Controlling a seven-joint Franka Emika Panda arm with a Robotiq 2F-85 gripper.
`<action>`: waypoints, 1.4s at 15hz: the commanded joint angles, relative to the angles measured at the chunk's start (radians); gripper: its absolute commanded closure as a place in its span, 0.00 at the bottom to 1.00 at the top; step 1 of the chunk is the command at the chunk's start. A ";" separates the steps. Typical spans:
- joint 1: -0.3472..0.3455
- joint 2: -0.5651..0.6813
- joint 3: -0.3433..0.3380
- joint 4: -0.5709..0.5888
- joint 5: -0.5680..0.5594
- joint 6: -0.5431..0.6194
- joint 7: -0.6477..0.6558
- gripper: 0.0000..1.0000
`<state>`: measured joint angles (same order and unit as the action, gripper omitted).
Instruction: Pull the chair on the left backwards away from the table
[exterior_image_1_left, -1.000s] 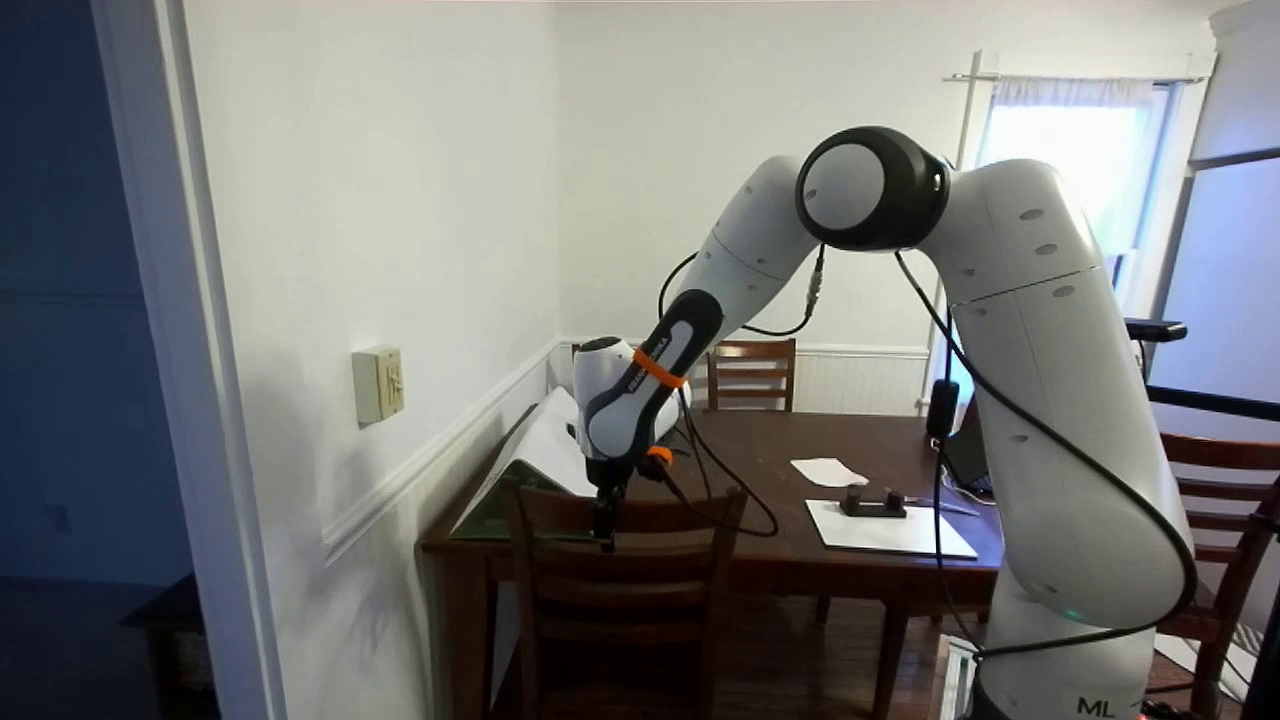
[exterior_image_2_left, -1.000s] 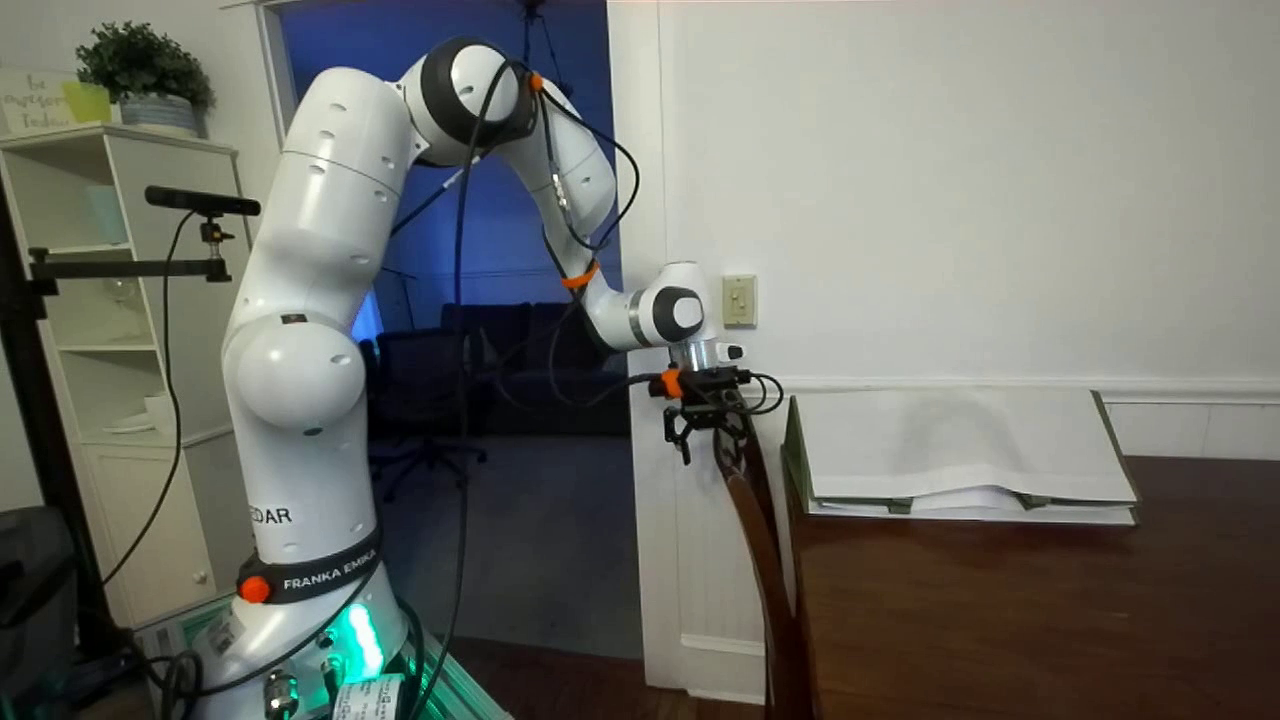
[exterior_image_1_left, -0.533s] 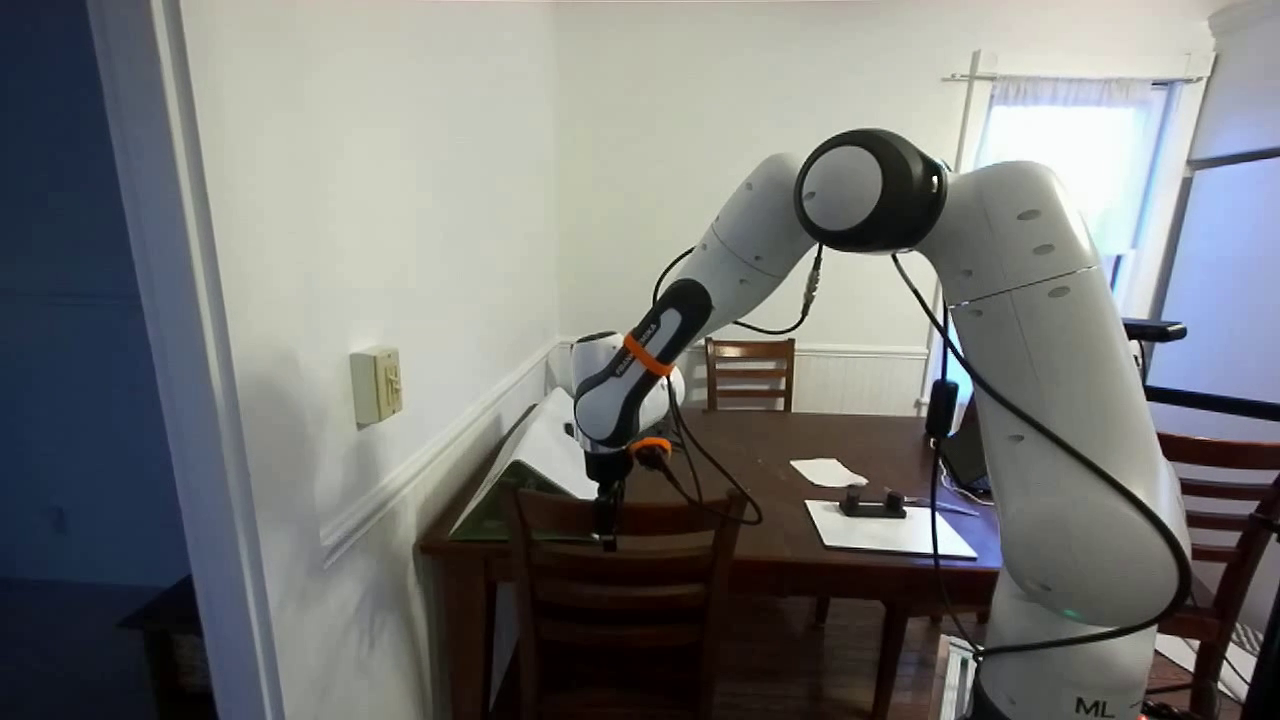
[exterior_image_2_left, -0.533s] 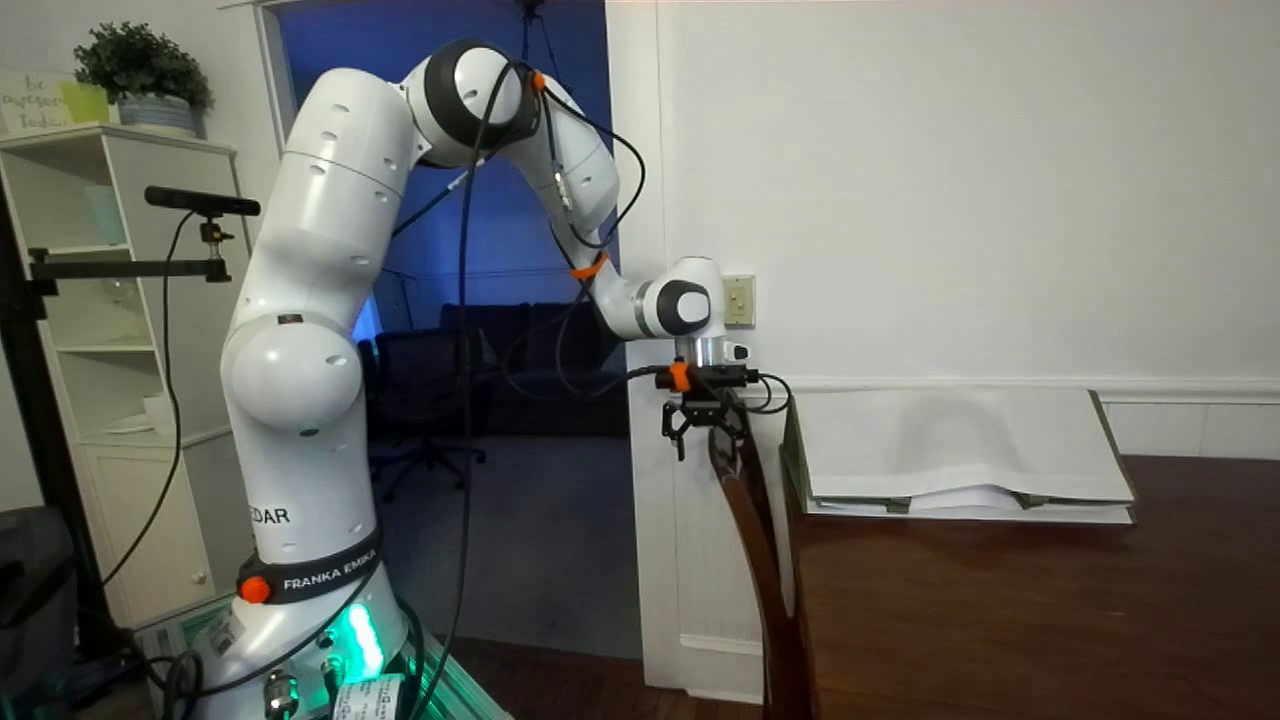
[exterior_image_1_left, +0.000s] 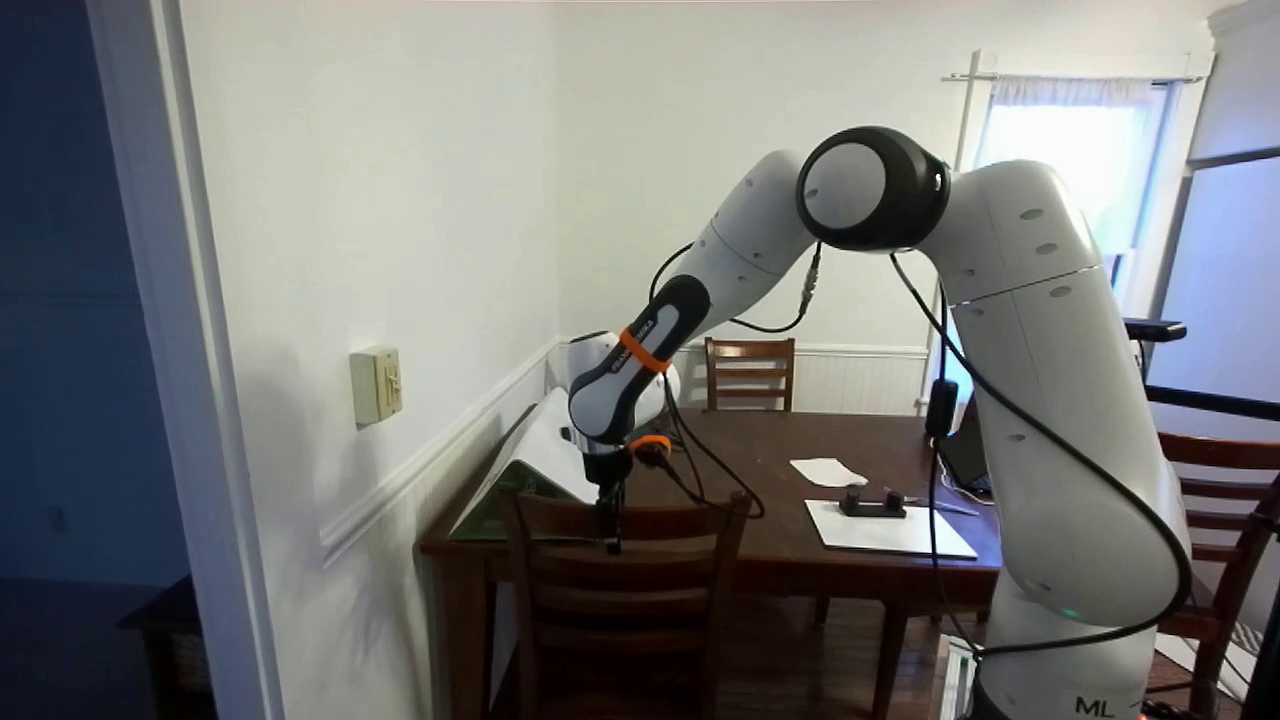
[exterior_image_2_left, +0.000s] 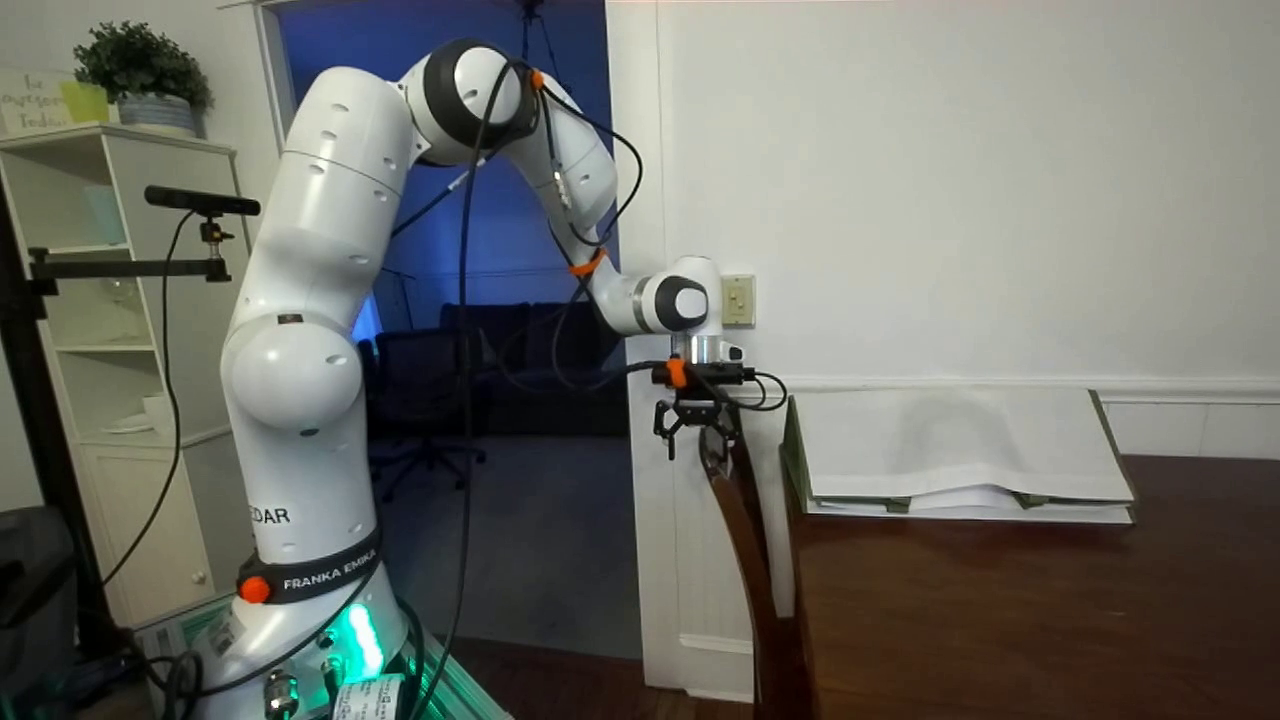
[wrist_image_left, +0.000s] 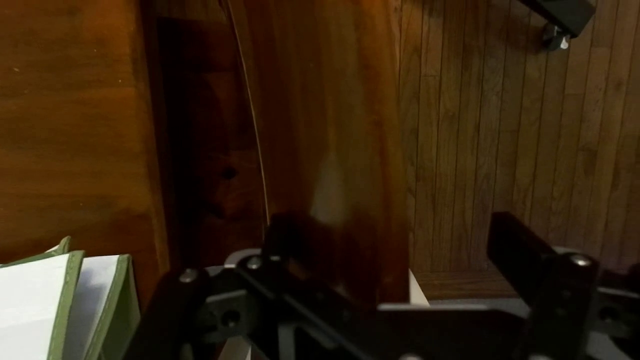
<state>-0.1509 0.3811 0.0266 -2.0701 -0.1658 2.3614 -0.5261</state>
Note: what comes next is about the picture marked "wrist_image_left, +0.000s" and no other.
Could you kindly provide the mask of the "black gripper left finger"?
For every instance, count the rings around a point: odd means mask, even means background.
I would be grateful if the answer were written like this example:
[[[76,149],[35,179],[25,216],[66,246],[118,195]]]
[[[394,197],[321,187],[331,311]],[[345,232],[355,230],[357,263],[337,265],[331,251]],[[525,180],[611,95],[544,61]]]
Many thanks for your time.
[[[264,232],[261,255],[301,281],[345,293],[333,230],[307,215],[273,215]]]

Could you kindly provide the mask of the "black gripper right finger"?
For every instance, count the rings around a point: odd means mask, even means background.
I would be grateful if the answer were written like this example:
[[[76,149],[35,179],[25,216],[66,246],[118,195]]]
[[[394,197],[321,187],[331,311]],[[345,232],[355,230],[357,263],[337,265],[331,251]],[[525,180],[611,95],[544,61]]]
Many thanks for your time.
[[[561,256],[511,213],[493,213],[486,256],[534,312],[559,311]]]

